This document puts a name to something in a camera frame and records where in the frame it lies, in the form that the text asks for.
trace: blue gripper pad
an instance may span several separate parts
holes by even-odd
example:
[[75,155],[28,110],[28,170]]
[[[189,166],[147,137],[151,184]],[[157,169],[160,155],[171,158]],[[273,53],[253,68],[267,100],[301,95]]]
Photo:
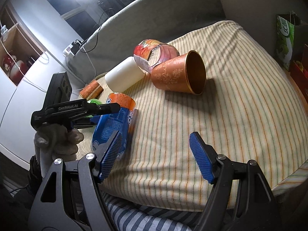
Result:
[[122,147],[122,134],[121,132],[118,132],[113,142],[107,148],[106,154],[104,155],[104,158],[100,163],[100,174],[99,174],[100,181],[103,181],[109,176],[110,171],[119,154],[119,150],[121,147]]
[[202,144],[198,140],[196,134],[198,133],[193,132],[189,136],[190,149],[196,159],[202,177],[210,184],[213,184],[215,179],[215,176],[213,174],[213,164],[207,156],[206,152],[204,151],[204,148],[202,147]]

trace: silver bolt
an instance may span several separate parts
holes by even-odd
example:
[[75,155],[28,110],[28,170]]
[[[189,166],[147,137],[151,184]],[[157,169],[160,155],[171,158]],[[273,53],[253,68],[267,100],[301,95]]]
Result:
[[55,161],[54,161],[54,164],[56,164],[56,165],[59,165],[61,163],[62,163],[62,159],[60,159],[60,158],[55,159]]
[[94,158],[94,156],[95,156],[95,154],[93,154],[93,153],[88,153],[88,154],[86,155],[86,158],[87,158],[88,160],[92,160],[92,159]]
[[222,154],[219,154],[219,155],[217,155],[217,157],[218,157],[218,159],[219,160],[226,160],[226,156],[225,155],[222,155]]
[[250,164],[251,166],[255,166],[255,165],[257,165],[257,162],[256,162],[255,160],[250,160],[250,161],[249,161],[249,164]]

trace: bed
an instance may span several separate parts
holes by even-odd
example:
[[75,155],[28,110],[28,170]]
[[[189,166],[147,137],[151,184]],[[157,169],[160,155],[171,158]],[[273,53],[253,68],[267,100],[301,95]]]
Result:
[[[231,160],[256,160],[275,195],[302,184],[308,177],[307,103],[288,73],[234,21],[191,31],[170,44],[180,54],[195,50],[202,56],[204,92],[158,90],[149,75],[125,91],[137,104],[134,135],[102,189],[140,205],[202,211],[211,186],[188,145],[193,131]],[[97,80],[105,102],[112,91],[104,74]],[[93,131],[82,130],[78,159],[90,152]]]

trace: orange cup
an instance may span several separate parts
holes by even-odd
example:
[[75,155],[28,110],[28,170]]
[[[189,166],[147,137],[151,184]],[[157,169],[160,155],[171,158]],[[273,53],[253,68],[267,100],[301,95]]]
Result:
[[200,95],[206,81],[204,62],[198,52],[191,50],[155,66],[151,79],[158,89]]

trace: white glove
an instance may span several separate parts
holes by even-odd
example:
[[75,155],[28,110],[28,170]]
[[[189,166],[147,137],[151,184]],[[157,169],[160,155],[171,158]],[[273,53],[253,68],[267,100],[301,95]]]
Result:
[[34,136],[34,147],[42,177],[45,177],[55,159],[62,158],[64,162],[76,160],[77,144],[83,139],[84,135],[77,129],[67,132],[66,127],[58,124],[38,128]]

